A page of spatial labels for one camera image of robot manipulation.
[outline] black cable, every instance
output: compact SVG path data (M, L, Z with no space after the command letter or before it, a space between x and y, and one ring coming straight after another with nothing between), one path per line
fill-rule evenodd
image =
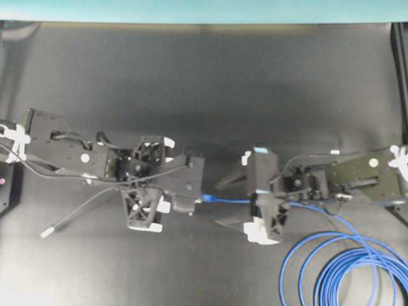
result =
M291 166L291 164L293 164L295 161L297 161L298 159L303 159L303 158L322 158L322 157L333 157L333 154L309 154L309 155L296 155L293 156L289 161L286 162L286 164L284 165L283 169L274 177L271 178L268 183L269 184L274 184L276 183L278 180L280 180L283 177L283 174L286 173L286 171L289 169L289 167Z
M60 139L70 139L70 140L77 140L84 146L86 150L92 150L92 145L90 142L83 137L82 135L74 132L53 132L51 134L51 139L53 140L60 140Z
M107 146L108 148L118 149L118 147L109 140L108 136L105 132L99 131L96 133L96 141L102 143L103 145Z
M90 180L91 182L97 182L97 183L101 183L104 185L108 185L108 186L121 186L121 185L128 185L128 184L134 184L137 182L142 182L145 180L151 180L151 179L155 179L157 177L161 177L163 175L167 175L170 174L172 172L178 171L181 168L185 168L187 167L186 165L182 165L182 166L178 166L172 169L169 169L167 171L164 172L160 172L157 174L153 174L153 175L148 175L146 177L138 177L138 178L134 178L132 180L127 180L124 182L112 182L111 180L101 180L98 178L87 178L87 177L83 177L81 175L68 175L68 174L47 174L47 173L43 173L41 171L38 171L36 168L34 168L33 166L31 166L28 162L24 161L17 153L13 152L11 149L9 149L7 146L3 145L2 143L0 143L0 148L4 149L5 151L13 154L15 157L17 157L20 162L31 172L33 172L34 174L38 175L39 177L43 177L44 179L80 179L80 180Z

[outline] metal plate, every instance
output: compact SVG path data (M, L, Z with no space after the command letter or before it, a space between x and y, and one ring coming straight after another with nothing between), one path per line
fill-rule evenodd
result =
M388 201L405 196L402 189L398 170L390 168L388 162L394 158L390 150L376 152L338 164L331 164L326 169L328 183L331 190L336 190L342 184L378 178L379 184L362 187L361 191L372 201ZM373 168L369 165L371 159L379 164Z

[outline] white plastic part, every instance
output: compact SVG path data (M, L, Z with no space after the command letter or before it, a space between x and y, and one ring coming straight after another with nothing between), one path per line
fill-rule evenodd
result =
M261 245L278 244L279 241L268 238L266 234L265 223L258 217L253 218L254 222L244 223L244 233L247 235L249 242L254 242Z
M89 163L90 160L91 160L91 157L89 156L89 154L83 153L81 155L81 162L83 162L84 164Z
M331 155L340 155L340 150L330 150Z
M3 130L3 133L0 132L0 138L7 138L10 140L13 140L13 147L11 150L16 153L23 161L27 159L26 155L26 145L31 142L31 138L29 135L26 135L26 131L24 129L24 126L21 124L16 124L16 130L14 129L9 129L7 126L4 124L0 124L1 130ZM16 155L9 153L8 159L6 160L6 163L11 164L13 162L19 162L20 158L18 158Z
M406 203L405 200L395 200L395 201L393 201L393 204L396 204L396 205L402 205L402 204L405 204L405 203Z
M394 154L394 159L388 163L392 168L398 168L404 180L408 182L408 153L407 147L392 145L390 151Z
M268 149L267 148L254 147L254 151L257 152L257 153L268 154Z
M41 233L41 238L46 238L49 235L51 235L53 232L55 232L55 226L50 226L47 228L45 231Z
M133 205L133 210L137 210L139 208L138 205ZM157 205L157 211L162 212L164 214L170 213L171 203L164 200L164 196L162 196L159 200L159 204ZM143 208L145 212L150 212L150 207Z
M245 154L241 156L241 164L242 166L248 165L248 158L251 156L252 152L251 151L245 151Z
M176 142L174 140L172 140L171 138L165 137L164 138L164 145L166 147L174 149L174 147L176 146Z
M160 198L159 205L157 206L157 211L164 214L168 214L171 209L171 203L164 200L164 196Z
M148 228L139 228L137 226L129 226L129 228L134 231L151 231L153 233L161 233L163 230L163 225L159 223L152 223Z
M379 165L379 161L376 158L372 158L368 161L368 164L370 165L371 168L377 168Z

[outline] white dot sticker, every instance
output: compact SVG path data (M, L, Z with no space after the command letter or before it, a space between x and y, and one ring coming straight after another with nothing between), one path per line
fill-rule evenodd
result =
M91 157L89 156L89 154L83 153L81 155L81 162L83 162L84 164L88 163L91 160Z
M376 168L378 167L379 161L376 158L372 158L368 161L368 164L370 165L371 168Z

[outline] gray cable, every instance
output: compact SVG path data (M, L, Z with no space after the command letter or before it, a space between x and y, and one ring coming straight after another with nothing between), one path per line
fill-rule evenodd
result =
M65 217L59 219L59 221L57 223L55 223L54 227L56 230L58 230L58 227L64 223L66 220L68 220L69 218L71 218L73 215L75 215L77 212L79 212L81 209L83 209L85 206L87 206L90 202L92 202L93 200L95 200L96 198L98 198L99 196L101 196L104 193L107 193L108 191L114 190L113 188L106 188L100 192L98 192L97 194L95 194L94 196L91 196L88 200L86 200L85 202L83 202L80 206L78 206L76 209L74 209L72 212L70 212L68 215L66 215Z
M31 166L28 162L23 161L22 158L15 152L13 152L10 148L8 148L7 146L3 145L2 143L0 143L0 148L4 149L5 151L13 154L14 156L16 156L17 158L20 159L20 162L31 172L33 172L34 174L38 175L39 177L43 177L44 179L80 179L80 180L90 180L91 182L97 182L97 183L101 183L107 186L121 186L121 185L128 185L128 184L134 184L137 182L143 182L145 180L151 180L151 179L155 179L157 177L161 177L163 175L167 175L169 173L175 172L181 168L186 167L186 165L182 165L182 166L178 166L175 167L173 169L169 169L167 171L164 172L160 172L157 174L153 174L153 175L148 175L146 177L138 177L138 178L134 178L132 180L127 180L124 182L112 182L110 180L101 180L98 178L87 178L87 177L83 177L81 175L68 175L68 174L47 174L47 173L43 173L41 171L38 171L36 168L34 168L33 166Z

